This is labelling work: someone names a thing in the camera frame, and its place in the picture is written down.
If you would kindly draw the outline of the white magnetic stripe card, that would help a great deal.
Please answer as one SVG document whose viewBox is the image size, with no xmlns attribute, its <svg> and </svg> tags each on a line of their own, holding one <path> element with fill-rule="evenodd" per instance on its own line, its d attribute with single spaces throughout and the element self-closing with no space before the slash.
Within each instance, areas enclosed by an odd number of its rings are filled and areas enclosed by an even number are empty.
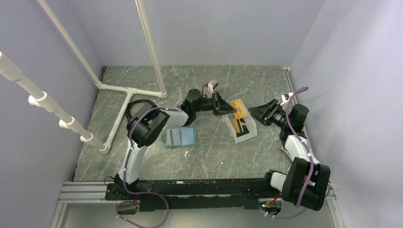
<svg viewBox="0 0 403 228">
<path fill-rule="evenodd" d="M 167 129 L 166 146 L 175 147 L 182 145 L 181 130 L 179 128 Z"/>
</svg>

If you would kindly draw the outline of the gold credit card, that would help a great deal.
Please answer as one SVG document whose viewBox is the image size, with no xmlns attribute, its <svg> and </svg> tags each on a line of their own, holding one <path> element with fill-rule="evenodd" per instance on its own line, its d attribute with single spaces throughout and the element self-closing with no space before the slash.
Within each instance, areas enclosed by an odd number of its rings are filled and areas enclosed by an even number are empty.
<svg viewBox="0 0 403 228">
<path fill-rule="evenodd" d="M 230 105 L 236 109 L 236 119 L 242 119 L 249 115 L 249 112 L 241 99 L 230 101 Z"/>
</svg>

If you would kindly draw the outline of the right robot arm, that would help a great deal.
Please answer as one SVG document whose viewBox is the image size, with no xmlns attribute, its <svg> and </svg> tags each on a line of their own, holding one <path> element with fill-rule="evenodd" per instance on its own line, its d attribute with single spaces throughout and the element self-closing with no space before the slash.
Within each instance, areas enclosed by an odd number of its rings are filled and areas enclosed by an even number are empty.
<svg viewBox="0 0 403 228">
<path fill-rule="evenodd" d="M 309 109 L 302 104 L 291 105 L 295 94 L 284 94 L 283 102 L 273 99 L 248 109 L 251 116 L 264 126 L 280 128 L 283 151 L 291 160 L 288 173 L 270 170 L 262 180 L 267 197 L 279 194 L 295 207 L 319 211 L 326 198 L 331 170 L 311 152 L 303 131 Z"/>
</svg>

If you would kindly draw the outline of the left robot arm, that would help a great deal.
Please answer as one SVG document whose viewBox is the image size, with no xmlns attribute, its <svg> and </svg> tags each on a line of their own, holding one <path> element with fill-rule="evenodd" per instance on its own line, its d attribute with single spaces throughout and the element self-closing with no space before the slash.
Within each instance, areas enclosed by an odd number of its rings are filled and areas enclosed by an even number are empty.
<svg viewBox="0 0 403 228">
<path fill-rule="evenodd" d="M 160 107 L 147 99 L 141 102 L 143 106 L 129 118 L 126 125 L 128 145 L 125 160 L 114 177 L 118 194 L 126 200 L 136 195 L 145 152 L 157 140 L 166 125 L 188 126 L 196 119 L 198 112 L 211 111 L 215 116 L 236 112 L 217 91 L 207 97 L 200 90 L 191 89 L 178 108 Z"/>
</svg>

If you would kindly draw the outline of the clear plastic bin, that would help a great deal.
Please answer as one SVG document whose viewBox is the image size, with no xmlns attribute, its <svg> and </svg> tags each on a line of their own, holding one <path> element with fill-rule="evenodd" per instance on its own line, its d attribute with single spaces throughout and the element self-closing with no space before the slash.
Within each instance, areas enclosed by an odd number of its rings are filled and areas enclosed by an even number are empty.
<svg viewBox="0 0 403 228">
<path fill-rule="evenodd" d="M 237 119 L 235 114 L 227 114 L 222 117 L 222 121 L 227 126 L 235 144 L 252 139 L 258 135 L 256 123 L 250 114 L 241 119 Z"/>
</svg>

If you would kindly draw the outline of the green card holder wallet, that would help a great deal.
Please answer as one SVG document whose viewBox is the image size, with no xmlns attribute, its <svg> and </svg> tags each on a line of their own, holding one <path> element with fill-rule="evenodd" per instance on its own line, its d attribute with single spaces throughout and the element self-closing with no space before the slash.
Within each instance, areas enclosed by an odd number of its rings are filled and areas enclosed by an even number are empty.
<svg viewBox="0 0 403 228">
<path fill-rule="evenodd" d="M 163 137 L 165 148 L 191 147 L 197 145 L 194 127 L 167 128 Z"/>
</svg>

